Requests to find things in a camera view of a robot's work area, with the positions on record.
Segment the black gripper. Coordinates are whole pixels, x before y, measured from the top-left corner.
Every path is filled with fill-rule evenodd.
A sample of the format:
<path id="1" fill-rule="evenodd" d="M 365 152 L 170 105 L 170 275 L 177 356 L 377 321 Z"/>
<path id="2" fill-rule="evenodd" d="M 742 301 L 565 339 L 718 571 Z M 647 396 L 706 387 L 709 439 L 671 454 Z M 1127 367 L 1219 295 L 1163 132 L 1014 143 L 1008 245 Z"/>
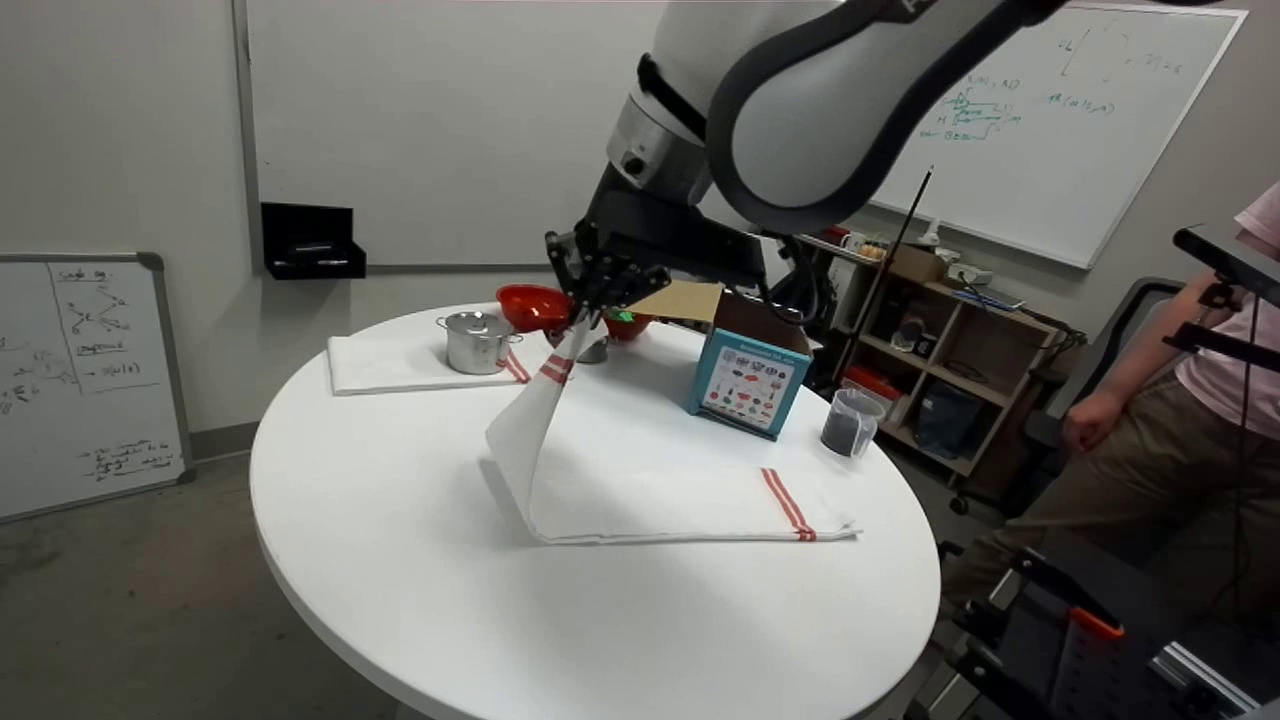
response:
<path id="1" fill-rule="evenodd" d="M 692 206 L 633 187 L 619 171 L 599 178 L 590 211 L 567 234 L 548 234 L 545 251 L 565 291 L 565 326 L 585 314 L 593 329 L 617 326 L 624 304 L 654 295 L 678 273 L 768 288 L 755 238 L 718 226 Z"/>

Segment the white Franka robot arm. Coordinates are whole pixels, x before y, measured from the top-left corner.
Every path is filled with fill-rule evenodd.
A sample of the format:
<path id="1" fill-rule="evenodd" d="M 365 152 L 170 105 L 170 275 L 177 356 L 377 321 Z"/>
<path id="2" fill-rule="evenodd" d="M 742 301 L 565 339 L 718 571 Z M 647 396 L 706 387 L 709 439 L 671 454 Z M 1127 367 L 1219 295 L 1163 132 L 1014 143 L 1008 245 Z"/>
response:
<path id="1" fill-rule="evenodd" d="M 761 234 L 861 211 L 934 105 L 1063 0 L 669 0 L 571 234 L 548 234 L 578 321 L 678 273 L 763 285 Z"/>

